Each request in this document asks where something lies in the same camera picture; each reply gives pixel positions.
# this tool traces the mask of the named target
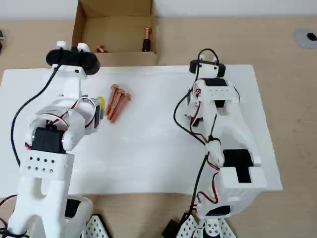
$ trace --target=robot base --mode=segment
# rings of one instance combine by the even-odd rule
[[[191,215],[181,226],[176,238],[236,238],[223,218],[205,219],[197,223]]]

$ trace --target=grey round object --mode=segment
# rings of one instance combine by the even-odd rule
[[[317,48],[317,33],[310,29],[298,29],[294,32],[294,39],[302,48]]]

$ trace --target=white board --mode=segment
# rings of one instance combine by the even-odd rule
[[[18,167],[10,144],[13,116],[42,89],[50,74],[49,69],[4,73],[0,87],[0,197],[17,192]],[[110,85],[116,83],[131,93],[132,101],[115,124],[104,120],[97,133],[84,137],[72,151],[75,163],[70,193],[192,193],[205,149],[174,123],[173,111],[194,78],[188,66],[108,67],[83,81],[83,94],[108,98]],[[227,65],[225,78],[240,92],[241,111],[263,158],[268,190],[282,189],[253,67]],[[14,137],[20,157],[34,113],[51,103],[62,89],[63,79],[54,78],[44,94],[21,112]],[[181,110],[177,118],[188,126]],[[228,138],[221,141],[224,147],[232,143]],[[206,166],[200,187],[209,185],[212,175]]]

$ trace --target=open cardboard box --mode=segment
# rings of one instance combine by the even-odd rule
[[[72,45],[86,43],[101,66],[156,65],[152,0],[79,0]],[[142,52],[144,28],[151,27],[151,51]],[[97,53],[103,45],[109,53]]]

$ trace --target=table surface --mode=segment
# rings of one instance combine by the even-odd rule
[[[71,41],[73,21],[0,21],[9,42],[0,71],[46,67],[55,41]],[[160,65],[188,64],[211,47],[228,64],[254,66],[284,187],[263,193],[229,219],[238,237],[310,238],[317,221],[316,50],[299,48],[297,28],[317,31],[317,17],[173,18],[157,22]],[[41,39],[34,44],[33,39]],[[169,219],[179,218],[190,197],[180,194],[127,194],[92,197],[115,237],[156,238]],[[1,209],[7,218],[10,202]]]
[[[0,164],[5,166],[0,167],[0,175],[7,182],[2,185],[0,197],[17,193],[20,179],[19,168],[13,159],[8,140],[11,120],[19,107],[42,89],[51,73],[51,69],[11,69],[3,75],[0,112],[6,113],[0,117]],[[71,151],[75,161],[69,193],[191,194],[192,183],[206,152],[200,143],[175,124],[172,115],[175,105],[193,85],[194,79],[195,75],[188,71],[187,65],[174,65],[102,67],[97,74],[83,80],[82,92],[90,97],[108,98],[110,86],[117,84],[132,95],[132,100],[115,124],[104,120],[97,133],[85,136]],[[226,64],[224,79],[232,82],[241,95],[239,107],[262,158],[266,190],[282,190],[253,67]],[[64,82],[64,77],[55,76],[41,99],[30,103],[17,118],[14,140],[21,160],[29,123],[39,109],[52,103],[61,94]],[[8,108],[6,99],[13,92],[19,96],[10,100]],[[185,105],[186,102],[181,104],[176,114],[177,121],[182,125],[189,123],[184,116]],[[204,133],[203,127],[203,124],[199,125],[196,131]],[[224,134],[220,140],[223,149],[243,148],[232,135]],[[214,170],[206,166],[198,190],[210,186],[214,173]]]

